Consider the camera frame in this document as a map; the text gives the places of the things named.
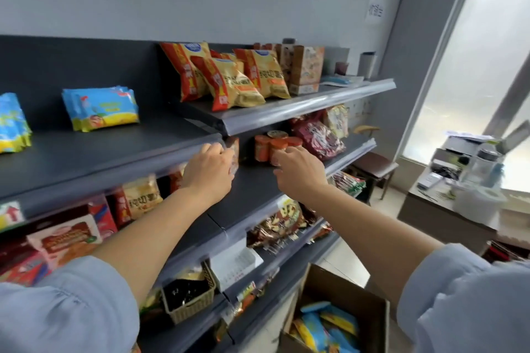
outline chair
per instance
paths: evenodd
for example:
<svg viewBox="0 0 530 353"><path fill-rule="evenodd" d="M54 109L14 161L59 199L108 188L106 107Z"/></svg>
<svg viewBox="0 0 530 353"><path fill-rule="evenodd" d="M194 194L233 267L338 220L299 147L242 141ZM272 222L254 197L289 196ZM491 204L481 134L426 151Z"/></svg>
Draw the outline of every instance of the chair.
<svg viewBox="0 0 530 353"><path fill-rule="evenodd" d="M379 127L362 125L356 127L353 133L364 134L369 132L368 136L371 137L374 131L379 129ZM398 166L399 165L397 163L392 162L391 160L385 158L382 155L376 154L375 152L367 152L350 165L351 170L356 173L360 173L366 178L366 186L368 187L368 204L377 183L388 176L383 188L383 194L381 195L381 199L385 198L388 185L392 181L392 176L394 175L394 172Z"/></svg>

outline wicker basket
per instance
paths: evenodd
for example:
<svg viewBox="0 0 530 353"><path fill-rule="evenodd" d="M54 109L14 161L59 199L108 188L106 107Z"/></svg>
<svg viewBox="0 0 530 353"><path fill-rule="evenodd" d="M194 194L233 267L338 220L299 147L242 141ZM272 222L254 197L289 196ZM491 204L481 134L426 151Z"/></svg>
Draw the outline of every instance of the wicker basket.
<svg viewBox="0 0 530 353"><path fill-rule="evenodd" d="M164 310L173 320L173 323L177 325L179 322L184 321L185 319L191 317L192 315L197 314L199 311L204 310L211 303L214 302L214 292L215 292L215 280L211 274L210 268L205 263L202 263L202 269L204 270L204 275L210 286L209 290L203 293L201 296L194 298L192 301L184 304L182 307L179 307L176 310L169 311L168 302L165 298L165 294L162 290L162 301L164 302Z"/></svg>

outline hand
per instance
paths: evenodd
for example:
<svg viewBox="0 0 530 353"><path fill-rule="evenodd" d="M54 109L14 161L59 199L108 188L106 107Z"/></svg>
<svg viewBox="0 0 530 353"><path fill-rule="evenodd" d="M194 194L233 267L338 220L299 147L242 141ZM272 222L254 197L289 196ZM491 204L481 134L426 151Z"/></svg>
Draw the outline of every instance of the hand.
<svg viewBox="0 0 530 353"><path fill-rule="evenodd" d="M278 188L293 200L310 205L314 190L328 185L324 164L307 149L290 146L275 157L280 164L274 171Z"/></svg>
<svg viewBox="0 0 530 353"><path fill-rule="evenodd" d="M219 143L204 144L186 165L182 188L193 189L208 207L221 201L232 187L234 175L229 174L232 158L233 149L223 149Z"/></svg>

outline floor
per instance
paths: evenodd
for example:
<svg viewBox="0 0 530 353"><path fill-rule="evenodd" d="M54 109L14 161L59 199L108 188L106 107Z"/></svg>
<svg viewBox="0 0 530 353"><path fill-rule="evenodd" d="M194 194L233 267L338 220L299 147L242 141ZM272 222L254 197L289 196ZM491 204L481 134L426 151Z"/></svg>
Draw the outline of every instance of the floor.
<svg viewBox="0 0 530 353"><path fill-rule="evenodd" d="M375 189L372 196L372 207L389 215L396 217L405 200L405 194L393 188L389 188L385 199L380 200L381 189ZM340 241L337 246L328 253L319 265L343 278L365 287L370 274L361 264L354 252L344 241ZM276 311L275 315L261 329L260 332L245 346L242 353L274 353L278 345L278 335L283 325L291 298L285 305ZM391 321L389 353L409 353L412 346L407 337L401 332L398 326Z"/></svg>

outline light blue sleeve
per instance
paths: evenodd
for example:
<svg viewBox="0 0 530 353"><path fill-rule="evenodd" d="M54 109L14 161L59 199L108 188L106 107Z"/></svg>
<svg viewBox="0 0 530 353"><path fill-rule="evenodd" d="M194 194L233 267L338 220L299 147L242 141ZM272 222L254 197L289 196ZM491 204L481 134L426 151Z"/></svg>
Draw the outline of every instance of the light blue sleeve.
<svg viewBox="0 0 530 353"><path fill-rule="evenodd" d="M417 353L528 352L530 262L491 265L448 244L413 272L397 313Z"/></svg>
<svg viewBox="0 0 530 353"><path fill-rule="evenodd" d="M139 330L129 285L92 256L34 287L0 283L0 319L0 350L9 353L129 353Z"/></svg>

